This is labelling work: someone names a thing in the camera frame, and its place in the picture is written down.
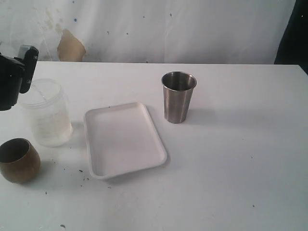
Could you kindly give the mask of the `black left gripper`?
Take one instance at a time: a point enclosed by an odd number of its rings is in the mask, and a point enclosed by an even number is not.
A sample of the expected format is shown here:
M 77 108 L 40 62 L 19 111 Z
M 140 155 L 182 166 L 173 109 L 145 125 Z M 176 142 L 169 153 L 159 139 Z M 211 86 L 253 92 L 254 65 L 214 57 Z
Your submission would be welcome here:
M 0 54 L 0 110 L 16 105 L 19 94 L 26 93 L 26 65 L 22 59 Z

